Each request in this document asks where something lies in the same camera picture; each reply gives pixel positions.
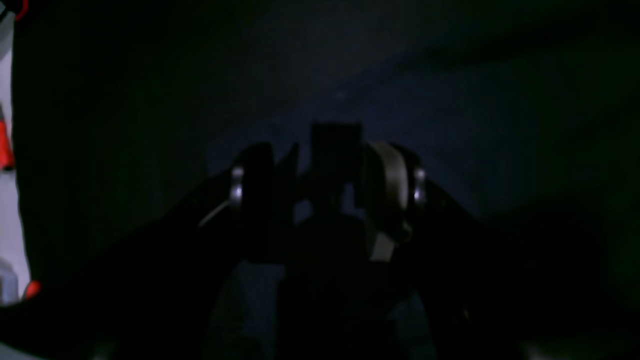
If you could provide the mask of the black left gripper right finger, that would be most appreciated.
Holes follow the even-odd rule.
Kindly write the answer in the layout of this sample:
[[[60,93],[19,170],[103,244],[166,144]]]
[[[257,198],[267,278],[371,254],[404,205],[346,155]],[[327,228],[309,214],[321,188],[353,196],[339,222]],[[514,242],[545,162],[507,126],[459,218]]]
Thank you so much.
[[[426,180],[425,168],[411,150],[386,141],[365,144],[361,200],[370,262],[391,262],[395,250],[411,241],[428,199]]]

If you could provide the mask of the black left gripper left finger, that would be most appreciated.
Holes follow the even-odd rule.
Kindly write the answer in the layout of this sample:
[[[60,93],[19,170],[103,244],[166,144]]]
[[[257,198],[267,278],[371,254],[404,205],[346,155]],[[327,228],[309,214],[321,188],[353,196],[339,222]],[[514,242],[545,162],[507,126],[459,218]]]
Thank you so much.
[[[259,142],[240,152],[231,167],[229,205],[240,249],[259,264],[284,261],[294,228],[299,145],[277,162],[272,145]]]

